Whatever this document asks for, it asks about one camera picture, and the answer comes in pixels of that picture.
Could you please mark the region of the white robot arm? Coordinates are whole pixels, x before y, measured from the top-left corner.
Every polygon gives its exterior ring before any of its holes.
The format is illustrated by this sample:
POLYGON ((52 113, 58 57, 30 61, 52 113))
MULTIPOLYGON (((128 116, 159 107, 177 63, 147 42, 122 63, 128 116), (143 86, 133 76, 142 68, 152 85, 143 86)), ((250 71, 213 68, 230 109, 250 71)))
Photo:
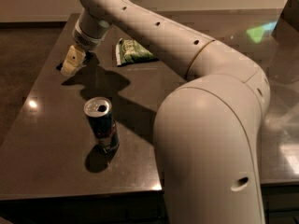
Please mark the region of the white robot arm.
POLYGON ((214 38, 134 4, 79 0, 76 43, 122 29, 185 79, 162 102, 153 143, 170 224, 265 224, 256 144, 270 103, 263 69, 214 38))

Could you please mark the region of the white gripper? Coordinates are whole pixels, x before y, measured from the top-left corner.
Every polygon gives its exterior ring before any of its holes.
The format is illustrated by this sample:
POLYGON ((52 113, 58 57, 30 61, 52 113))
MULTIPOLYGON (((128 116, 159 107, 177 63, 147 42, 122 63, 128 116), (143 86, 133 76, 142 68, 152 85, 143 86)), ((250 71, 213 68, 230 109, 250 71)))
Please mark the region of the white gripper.
POLYGON ((93 50, 102 42, 100 38, 85 35, 78 23, 75 24, 72 36, 76 45, 69 48, 63 61, 61 73, 65 76, 73 76, 79 70, 86 58, 85 50, 93 50))

